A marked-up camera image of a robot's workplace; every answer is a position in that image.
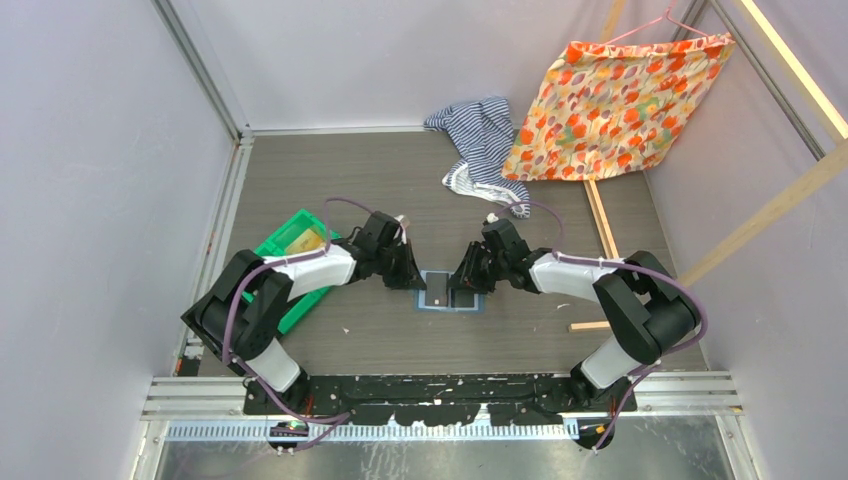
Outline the black credit card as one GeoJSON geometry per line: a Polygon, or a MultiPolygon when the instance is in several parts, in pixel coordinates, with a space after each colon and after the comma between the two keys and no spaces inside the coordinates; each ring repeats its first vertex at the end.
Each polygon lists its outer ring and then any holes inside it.
{"type": "Polygon", "coordinates": [[[425,291],[424,305],[432,308],[443,308],[450,305],[447,272],[428,272],[426,275],[427,289],[425,291]]]}

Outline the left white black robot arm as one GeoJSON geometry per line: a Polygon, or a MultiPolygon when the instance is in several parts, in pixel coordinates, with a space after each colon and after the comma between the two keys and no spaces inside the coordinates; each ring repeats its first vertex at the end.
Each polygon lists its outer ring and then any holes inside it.
{"type": "Polygon", "coordinates": [[[211,288],[181,316],[187,327],[239,375],[269,386],[280,412],[298,412],[307,375],[278,340],[279,323],[308,294],[381,277],[392,290],[423,290],[400,220],[372,212],[364,226],[316,250],[282,257],[237,252],[211,288]]]}

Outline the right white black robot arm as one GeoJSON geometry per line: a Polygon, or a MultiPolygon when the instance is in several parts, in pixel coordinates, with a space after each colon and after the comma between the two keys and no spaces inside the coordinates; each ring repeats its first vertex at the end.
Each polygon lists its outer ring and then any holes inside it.
{"type": "Polygon", "coordinates": [[[449,277],[457,291],[488,294],[500,281],[534,294],[562,294],[597,303],[612,334],[578,363],[567,382],[574,403],[596,410],[611,387],[682,344],[705,323],[703,307],[646,251],[619,260],[531,249],[515,225],[490,217],[449,277]]]}

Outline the yellow card in bin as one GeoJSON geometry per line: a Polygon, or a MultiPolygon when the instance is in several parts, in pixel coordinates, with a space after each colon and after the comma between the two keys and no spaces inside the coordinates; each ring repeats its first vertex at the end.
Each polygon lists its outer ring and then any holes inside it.
{"type": "Polygon", "coordinates": [[[306,228],[284,248],[284,252],[286,255],[296,255],[324,247],[325,239],[323,235],[313,228],[306,228]]]}

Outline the green plastic bin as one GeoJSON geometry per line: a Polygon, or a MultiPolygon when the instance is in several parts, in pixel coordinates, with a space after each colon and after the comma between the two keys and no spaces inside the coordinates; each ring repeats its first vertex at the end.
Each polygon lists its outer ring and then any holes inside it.
{"type": "MultiPolygon", "coordinates": [[[[254,252],[261,257],[306,253],[325,246],[325,225],[311,212],[301,209],[269,235],[254,252]]],[[[305,294],[282,317],[280,335],[288,334],[329,292],[325,287],[305,294]]]]}

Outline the blue white striped cloth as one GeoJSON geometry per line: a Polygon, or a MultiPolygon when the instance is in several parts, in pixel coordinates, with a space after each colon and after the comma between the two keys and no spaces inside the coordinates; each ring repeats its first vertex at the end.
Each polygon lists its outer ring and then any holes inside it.
{"type": "Polygon", "coordinates": [[[506,98],[491,96],[452,104],[428,116],[423,126],[446,133],[459,154],[459,160],[443,176],[443,186],[458,195],[507,206],[517,218],[530,217],[526,186],[502,175],[515,138],[506,98]]]}

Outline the orange floral cloth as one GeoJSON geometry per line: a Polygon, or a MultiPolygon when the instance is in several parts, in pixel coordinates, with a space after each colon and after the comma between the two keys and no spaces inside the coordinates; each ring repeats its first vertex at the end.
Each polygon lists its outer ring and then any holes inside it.
{"type": "Polygon", "coordinates": [[[600,181],[658,165],[735,47],[728,33],[642,45],[570,42],[548,68],[502,176],[600,181]]]}

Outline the pink clothes hanger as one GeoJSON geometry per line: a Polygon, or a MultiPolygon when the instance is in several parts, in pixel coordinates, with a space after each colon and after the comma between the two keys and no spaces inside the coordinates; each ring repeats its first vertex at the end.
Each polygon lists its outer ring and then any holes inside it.
{"type": "Polygon", "coordinates": [[[602,28],[600,39],[601,44],[607,45],[619,43],[633,35],[660,24],[670,24],[674,26],[674,30],[671,34],[671,42],[707,36],[707,33],[697,28],[707,9],[707,2],[704,0],[687,1],[686,8],[681,11],[682,16],[680,18],[674,16],[674,13],[678,10],[677,5],[679,4],[679,1],[671,0],[664,6],[662,13],[659,16],[630,30],[616,34],[616,28],[626,4],[626,1],[612,2],[602,28]]]}

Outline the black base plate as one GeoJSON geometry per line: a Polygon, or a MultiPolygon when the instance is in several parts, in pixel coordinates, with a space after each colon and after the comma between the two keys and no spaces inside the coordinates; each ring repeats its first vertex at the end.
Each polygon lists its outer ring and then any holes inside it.
{"type": "Polygon", "coordinates": [[[255,380],[243,381],[243,411],[277,415],[287,409],[329,423],[426,427],[466,426],[487,414],[493,426],[553,425],[566,413],[607,417],[633,412],[626,379],[602,393],[582,394],[571,379],[550,373],[452,375],[313,375],[287,391],[268,394],[255,380]]]}

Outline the aluminium front rail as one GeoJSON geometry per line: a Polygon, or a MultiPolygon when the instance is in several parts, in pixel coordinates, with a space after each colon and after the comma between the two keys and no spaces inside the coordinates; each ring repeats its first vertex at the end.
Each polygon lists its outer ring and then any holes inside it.
{"type": "Polygon", "coordinates": [[[743,409],[725,372],[657,372],[625,395],[637,408],[600,417],[566,413],[553,425],[493,426],[487,414],[466,426],[426,427],[345,425],[301,415],[249,416],[246,389],[236,377],[161,377],[153,381],[142,409],[146,421],[163,425],[162,438],[173,441],[266,441],[278,444],[321,442],[591,440],[610,420],[628,417],[738,416],[743,409]]]}

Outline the wooden frame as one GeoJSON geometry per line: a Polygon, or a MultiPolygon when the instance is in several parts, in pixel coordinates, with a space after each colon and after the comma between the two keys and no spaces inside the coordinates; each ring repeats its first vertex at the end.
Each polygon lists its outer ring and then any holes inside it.
{"type": "Polygon", "coordinates": [[[735,56],[668,159],[638,175],[680,280],[708,305],[714,356],[732,343],[831,339],[846,323],[847,5],[674,1],[735,56]]]}

